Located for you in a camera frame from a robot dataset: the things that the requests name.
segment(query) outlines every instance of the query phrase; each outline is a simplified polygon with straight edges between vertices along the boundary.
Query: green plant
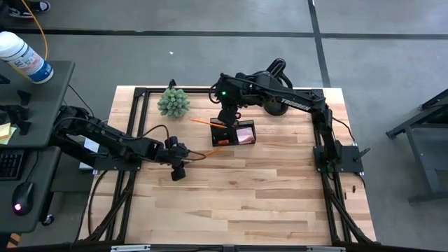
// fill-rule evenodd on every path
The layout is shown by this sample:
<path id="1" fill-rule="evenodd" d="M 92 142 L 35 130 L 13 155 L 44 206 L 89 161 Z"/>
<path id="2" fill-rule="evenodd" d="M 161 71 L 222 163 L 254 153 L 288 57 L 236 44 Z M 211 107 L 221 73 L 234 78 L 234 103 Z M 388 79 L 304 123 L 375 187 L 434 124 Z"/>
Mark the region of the green plant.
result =
<path id="1" fill-rule="evenodd" d="M 160 115 L 168 118 L 180 118 L 189 111 L 187 94 L 182 89 L 166 89 L 157 103 Z"/>

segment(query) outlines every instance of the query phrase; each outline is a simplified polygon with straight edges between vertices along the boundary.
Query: computer mouse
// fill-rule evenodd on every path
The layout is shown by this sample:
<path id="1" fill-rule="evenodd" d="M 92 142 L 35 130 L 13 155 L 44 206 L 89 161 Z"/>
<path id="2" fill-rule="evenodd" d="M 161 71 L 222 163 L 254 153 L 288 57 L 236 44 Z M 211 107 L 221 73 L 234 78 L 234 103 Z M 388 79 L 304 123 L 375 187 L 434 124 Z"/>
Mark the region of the computer mouse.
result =
<path id="1" fill-rule="evenodd" d="M 34 183 L 25 181 L 13 193 L 13 211 L 18 216 L 28 214 L 33 209 Z"/>

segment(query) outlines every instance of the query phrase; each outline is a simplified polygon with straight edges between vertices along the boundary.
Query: wood grain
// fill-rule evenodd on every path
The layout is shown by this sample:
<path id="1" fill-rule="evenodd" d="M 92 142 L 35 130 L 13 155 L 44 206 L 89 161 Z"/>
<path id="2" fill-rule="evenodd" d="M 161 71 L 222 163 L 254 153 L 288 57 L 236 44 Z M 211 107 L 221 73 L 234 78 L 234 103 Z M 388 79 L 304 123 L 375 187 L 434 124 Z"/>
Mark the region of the wood grain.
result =
<path id="1" fill-rule="evenodd" d="M 110 126 L 126 130 L 134 88 L 117 87 Z M 342 91 L 331 88 L 324 89 L 324 93 L 333 115 L 349 124 Z M 152 94 L 145 130 L 164 124 L 189 149 L 207 153 L 214 149 L 210 126 L 192 122 L 188 117 L 208 121 L 218 115 L 220 106 L 209 102 L 205 94 L 188 96 L 190 111 L 185 118 L 173 121 L 160 115 L 160 95 Z M 136 122 L 141 106 L 139 102 Z M 127 243 L 330 243 L 321 178 L 314 171 L 312 159 L 314 133 L 310 115 L 289 109 L 283 116 L 272 117 L 256 106 L 240 112 L 242 120 L 255 120 L 255 145 L 224 147 L 206 160 L 191 162 L 186 167 L 187 177 L 177 182 L 171 181 L 170 167 L 143 164 L 132 198 Z M 335 122 L 334 131 L 343 144 L 351 144 L 343 125 Z M 166 135 L 157 129 L 150 137 L 163 141 Z M 116 172 L 109 172 L 97 189 L 92 205 L 93 226 L 109 210 L 116 176 Z M 362 183 L 351 174 L 342 174 L 341 182 L 348 212 L 365 234 L 375 239 Z M 340 217 L 335 215 L 342 238 Z M 80 239 L 87 236 L 86 217 Z"/>

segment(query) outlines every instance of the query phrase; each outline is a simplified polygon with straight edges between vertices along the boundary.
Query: plastic bottle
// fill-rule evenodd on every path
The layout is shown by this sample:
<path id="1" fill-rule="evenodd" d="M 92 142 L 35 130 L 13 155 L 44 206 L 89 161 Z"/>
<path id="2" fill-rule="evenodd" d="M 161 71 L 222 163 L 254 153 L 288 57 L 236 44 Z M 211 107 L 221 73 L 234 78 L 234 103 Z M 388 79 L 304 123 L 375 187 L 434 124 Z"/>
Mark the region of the plastic bottle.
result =
<path id="1" fill-rule="evenodd" d="M 49 63 L 14 33 L 0 33 L 0 58 L 35 84 L 45 83 L 53 77 Z"/>

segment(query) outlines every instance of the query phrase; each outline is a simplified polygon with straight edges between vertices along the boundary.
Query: gray concrete floor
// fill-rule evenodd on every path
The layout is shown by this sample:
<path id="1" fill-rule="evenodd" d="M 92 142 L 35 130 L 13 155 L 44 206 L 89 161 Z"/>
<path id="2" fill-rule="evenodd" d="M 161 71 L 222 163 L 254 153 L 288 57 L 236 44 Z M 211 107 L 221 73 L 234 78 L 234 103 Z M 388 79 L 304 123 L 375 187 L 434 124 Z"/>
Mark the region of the gray concrete floor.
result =
<path id="1" fill-rule="evenodd" d="M 446 34 L 444 0 L 315 0 L 322 32 Z M 45 28 L 158 31 L 312 32 L 306 0 L 59 0 L 41 16 Z M 33 24 L 4 18 L 8 25 Z M 21 35 L 43 52 L 39 35 Z M 251 73 L 284 57 L 296 87 L 322 87 L 313 38 L 49 35 L 50 60 L 76 62 L 71 84 L 99 118 L 109 115 L 117 85 L 210 85 L 220 72 Z M 379 242 L 446 251 L 448 201 L 410 206 L 424 180 L 404 136 L 384 134 L 447 88 L 448 41 L 324 39 L 332 87 L 342 88 L 361 148 L 367 196 Z M 82 106 L 71 91 L 66 100 Z M 51 239 L 24 235 L 25 244 L 70 242 L 86 195 L 60 195 Z"/>

